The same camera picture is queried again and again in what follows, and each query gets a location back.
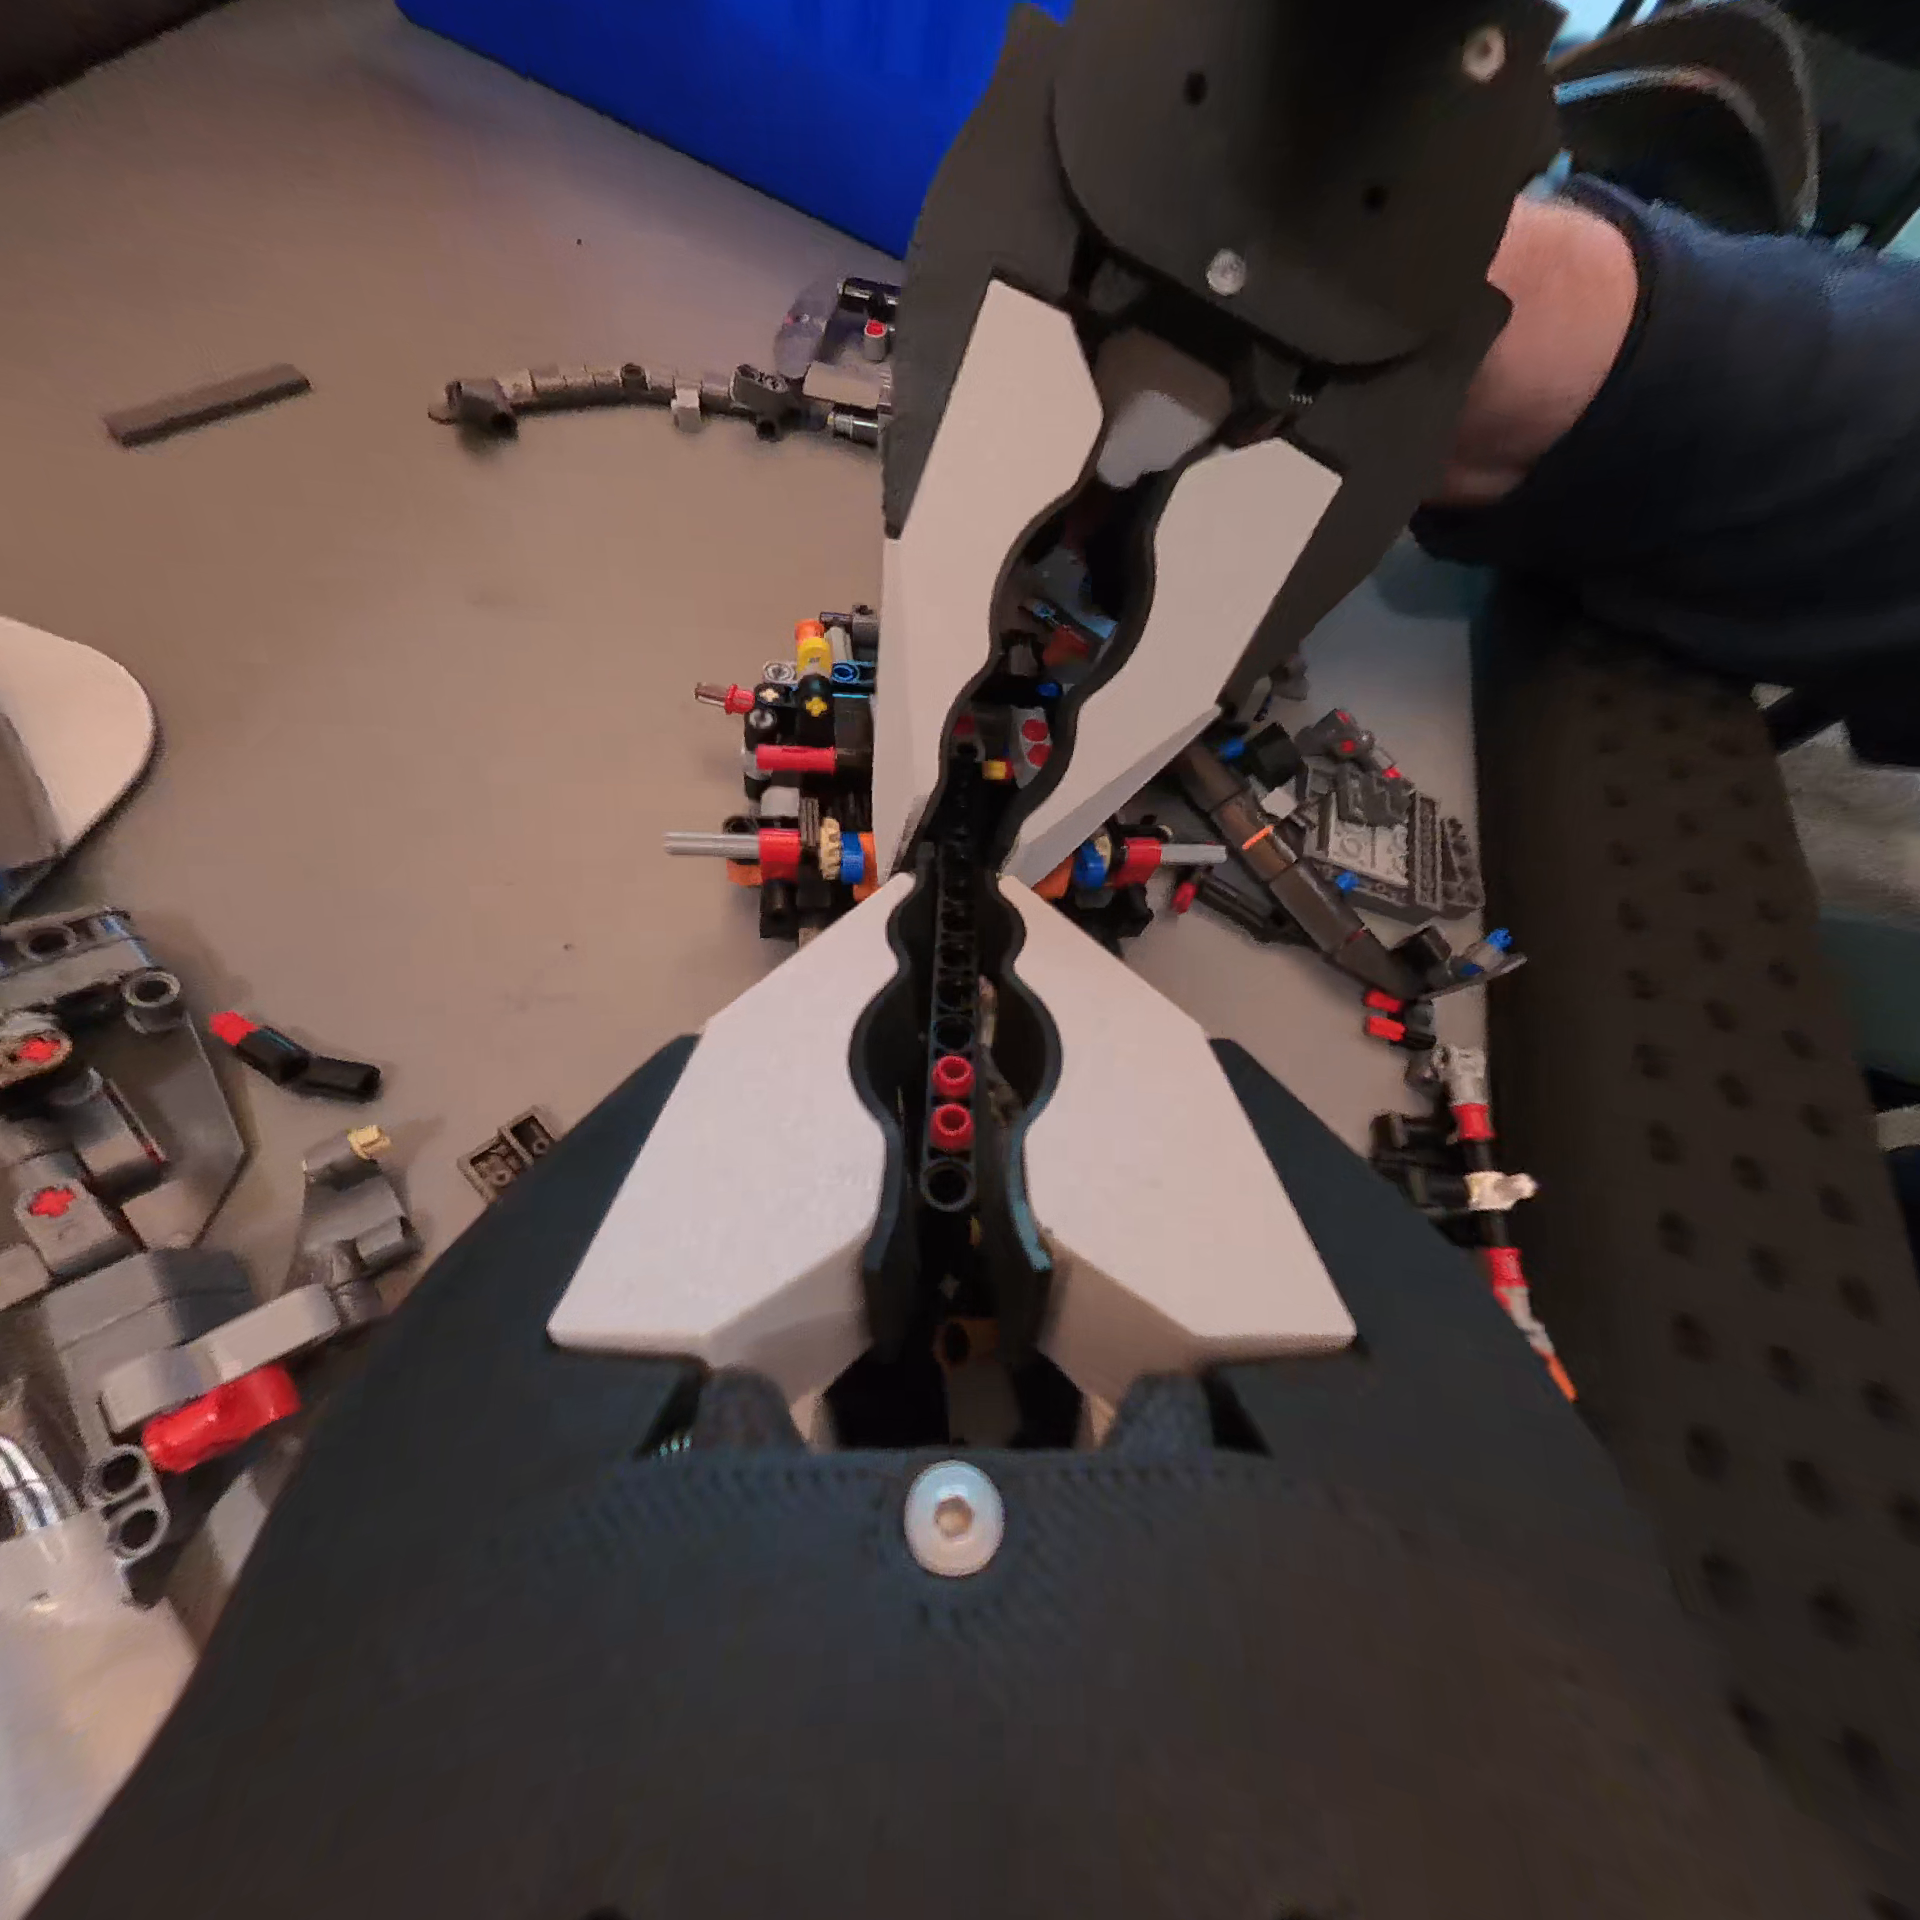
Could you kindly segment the clear bag of lego parts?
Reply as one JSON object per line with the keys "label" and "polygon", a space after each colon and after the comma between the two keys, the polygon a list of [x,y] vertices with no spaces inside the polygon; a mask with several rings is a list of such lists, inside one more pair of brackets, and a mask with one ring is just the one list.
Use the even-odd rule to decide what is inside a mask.
{"label": "clear bag of lego parts", "polygon": [[137,1605],[26,1385],[2,1397],[2,1914],[26,1916],[124,1786],[193,1661]]}

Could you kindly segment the black office chair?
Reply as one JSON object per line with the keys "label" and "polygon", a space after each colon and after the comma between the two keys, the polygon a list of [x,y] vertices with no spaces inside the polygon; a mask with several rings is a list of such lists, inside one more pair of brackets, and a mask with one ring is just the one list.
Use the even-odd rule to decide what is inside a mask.
{"label": "black office chair", "polygon": [[1549,71],[1574,174],[1727,233],[1915,246],[1913,3],[1619,5]]}

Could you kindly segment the black lego axle assembly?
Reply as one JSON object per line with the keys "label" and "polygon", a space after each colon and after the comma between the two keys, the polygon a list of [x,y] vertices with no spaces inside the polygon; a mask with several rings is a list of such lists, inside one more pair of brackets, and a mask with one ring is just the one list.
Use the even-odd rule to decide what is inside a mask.
{"label": "black lego axle assembly", "polygon": [[1532,1312],[1514,1227],[1514,1213],[1538,1195],[1539,1184],[1527,1172],[1510,1172],[1500,1158],[1485,1053],[1435,1043],[1415,1060],[1408,1082],[1428,1106],[1375,1120],[1375,1169],[1477,1259],[1506,1317],[1544,1351],[1549,1334]]}

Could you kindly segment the small grey lego connector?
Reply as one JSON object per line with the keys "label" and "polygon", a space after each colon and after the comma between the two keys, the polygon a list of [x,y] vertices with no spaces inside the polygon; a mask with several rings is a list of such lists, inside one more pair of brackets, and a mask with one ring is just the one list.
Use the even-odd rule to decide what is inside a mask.
{"label": "small grey lego connector", "polygon": [[364,1122],[314,1147],[301,1165],[290,1282],[319,1288],[346,1334],[388,1314],[382,1277],[419,1254],[419,1231],[388,1169],[390,1150],[388,1132]]}

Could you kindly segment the white lamp base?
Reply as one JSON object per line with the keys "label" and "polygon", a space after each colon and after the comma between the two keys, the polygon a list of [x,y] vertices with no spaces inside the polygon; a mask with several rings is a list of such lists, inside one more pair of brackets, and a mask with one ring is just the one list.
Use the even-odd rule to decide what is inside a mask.
{"label": "white lamp base", "polygon": [[133,791],[157,751],[152,701],[126,668],[15,618],[2,620],[2,715],[49,795],[62,859]]}

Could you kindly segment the long black curved lego assembly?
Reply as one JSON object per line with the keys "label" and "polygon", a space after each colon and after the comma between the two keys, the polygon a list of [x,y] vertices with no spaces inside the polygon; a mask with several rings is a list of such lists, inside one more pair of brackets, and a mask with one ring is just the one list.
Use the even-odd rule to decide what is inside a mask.
{"label": "long black curved lego assembly", "polygon": [[1264,940],[1311,950],[1364,994],[1435,1000],[1525,967],[1525,950],[1503,926],[1453,945],[1446,926],[1462,919],[1404,923],[1360,910],[1302,853],[1293,814],[1310,770],[1276,726],[1257,735],[1214,729],[1176,754],[1173,780],[1227,853],[1230,877],[1200,888],[1214,910],[1236,910]]}

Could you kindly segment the person's right forearm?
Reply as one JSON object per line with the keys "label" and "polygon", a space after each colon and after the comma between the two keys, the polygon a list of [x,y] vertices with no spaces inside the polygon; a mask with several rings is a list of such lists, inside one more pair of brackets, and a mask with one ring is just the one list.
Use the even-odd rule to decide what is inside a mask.
{"label": "person's right forearm", "polygon": [[1595,400],[1525,483],[1427,497],[1433,556],[1553,582],[1623,630],[1830,707],[1915,768],[1917,265],[1741,236],[1574,175],[1640,295]]}

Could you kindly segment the dark grey flat lego tile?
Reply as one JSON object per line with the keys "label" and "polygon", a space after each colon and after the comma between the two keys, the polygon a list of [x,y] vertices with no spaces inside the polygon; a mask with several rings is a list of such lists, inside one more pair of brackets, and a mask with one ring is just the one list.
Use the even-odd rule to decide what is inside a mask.
{"label": "dark grey flat lego tile", "polygon": [[311,392],[314,383],[305,371],[290,362],[279,362],[109,411],[103,417],[103,427],[114,444],[143,448],[211,424],[252,415]]}

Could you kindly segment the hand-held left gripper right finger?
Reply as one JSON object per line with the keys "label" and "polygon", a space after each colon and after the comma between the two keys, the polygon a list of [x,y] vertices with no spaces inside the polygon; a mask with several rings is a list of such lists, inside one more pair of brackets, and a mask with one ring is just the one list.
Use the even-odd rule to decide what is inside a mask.
{"label": "hand-held left gripper right finger", "polygon": [[1188,1011],[1015,878],[1014,979],[1059,1040],[1025,1131],[1042,1351],[1107,1418],[1144,1377],[1329,1357],[1357,1322]]}

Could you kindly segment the small black lego piece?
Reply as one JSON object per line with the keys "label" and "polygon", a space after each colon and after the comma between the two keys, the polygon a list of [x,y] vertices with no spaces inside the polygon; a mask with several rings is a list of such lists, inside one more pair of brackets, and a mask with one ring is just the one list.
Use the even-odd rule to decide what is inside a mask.
{"label": "small black lego piece", "polygon": [[564,1128],[541,1109],[527,1109],[455,1158],[455,1167],[492,1207],[558,1144]]}

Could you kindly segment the grey lego assembly red axles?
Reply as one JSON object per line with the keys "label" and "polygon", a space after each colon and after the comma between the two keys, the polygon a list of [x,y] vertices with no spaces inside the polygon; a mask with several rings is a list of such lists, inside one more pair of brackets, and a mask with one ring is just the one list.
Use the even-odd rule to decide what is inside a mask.
{"label": "grey lego assembly red axles", "polygon": [[251,1157],[219,1059],[247,1068],[207,1015],[122,910],[4,922],[4,1381],[124,1570],[172,1552],[178,1509],[204,1514],[177,1483],[297,1418],[316,1357],[377,1323],[346,1334],[319,1288],[290,1282],[301,1213],[277,1289],[214,1243]]}

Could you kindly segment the lego car chassis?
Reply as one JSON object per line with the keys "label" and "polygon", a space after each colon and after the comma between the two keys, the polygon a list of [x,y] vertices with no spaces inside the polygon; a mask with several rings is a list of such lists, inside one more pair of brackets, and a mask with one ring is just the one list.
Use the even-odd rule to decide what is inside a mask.
{"label": "lego car chassis", "polygon": [[[742,830],[708,835],[705,854],[745,868],[767,895],[791,894],[800,916],[813,895],[841,906],[810,941],[891,878],[878,877],[875,836],[853,829],[857,790],[870,779],[872,690],[855,682],[853,666],[829,659],[829,636],[841,627],[840,615],[802,622],[796,666],[754,690],[696,690],[743,719],[749,788],[788,797]],[[959,1277],[972,1259],[1004,1344],[1043,1355],[1054,1259],[1027,1198],[1021,1144],[1059,1068],[1059,1040],[1011,972],[997,990],[993,1055],[984,1015],[968,998],[976,982],[968,941],[979,922],[936,931],[930,898],[917,898],[908,881],[912,895],[888,922],[899,975],[857,1020],[847,1057],[888,1150],[862,1250],[865,1351],[907,1341],[920,1288]],[[997,883],[988,881],[984,908],[1006,908],[1011,919],[992,919],[988,931],[1006,936],[1011,961],[1021,931]]]}

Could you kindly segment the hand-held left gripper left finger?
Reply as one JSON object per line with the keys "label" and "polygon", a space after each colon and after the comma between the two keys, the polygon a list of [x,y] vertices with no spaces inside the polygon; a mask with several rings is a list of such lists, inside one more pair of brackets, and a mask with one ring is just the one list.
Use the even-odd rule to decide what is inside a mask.
{"label": "hand-held left gripper left finger", "polygon": [[899,975],[888,923],[908,895],[889,878],[707,1020],[547,1317],[558,1349],[756,1371],[831,1445],[825,1391],[870,1344],[888,1152],[847,1057]]}

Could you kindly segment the small blue red lego piece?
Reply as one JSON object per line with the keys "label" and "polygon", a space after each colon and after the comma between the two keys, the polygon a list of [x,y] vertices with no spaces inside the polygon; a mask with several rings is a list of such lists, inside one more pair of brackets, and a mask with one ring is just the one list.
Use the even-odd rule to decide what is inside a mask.
{"label": "small blue red lego piece", "polygon": [[1481,1248],[1482,1272],[1499,1300],[1500,1308],[1506,1314],[1512,1323],[1523,1333],[1532,1355],[1549,1371],[1549,1379],[1557,1385],[1563,1397],[1569,1404],[1579,1403],[1576,1387],[1567,1377],[1561,1358],[1557,1357],[1557,1349],[1553,1346],[1551,1333],[1547,1323],[1538,1317],[1532,1308],[1531,1288],[1523,1267],[1523,1253],[1515,1246],[1488,1246]]}

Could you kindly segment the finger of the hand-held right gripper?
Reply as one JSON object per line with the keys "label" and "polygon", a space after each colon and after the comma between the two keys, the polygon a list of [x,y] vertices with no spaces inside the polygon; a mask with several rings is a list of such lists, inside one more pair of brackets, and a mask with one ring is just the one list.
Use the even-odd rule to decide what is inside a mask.
{"label": "finger of the hand-held right gripper", "polygon": [[1071,709],[1065,768],[1021,818],[1002,869],[1059,868],[1216,717],[1258,622],[1339,494],[1281,436],[1180,469],[1153,533],[1151,595],[1114,671]]}
{"label": "finger of the hand-held right gripper", "polygon": [[1100,432],[1069,315],[992,281],[902,533],[883,544],[876,869],[908,860],[945,773],[949,721],[990,662],[1009,565],[1079,489]]}

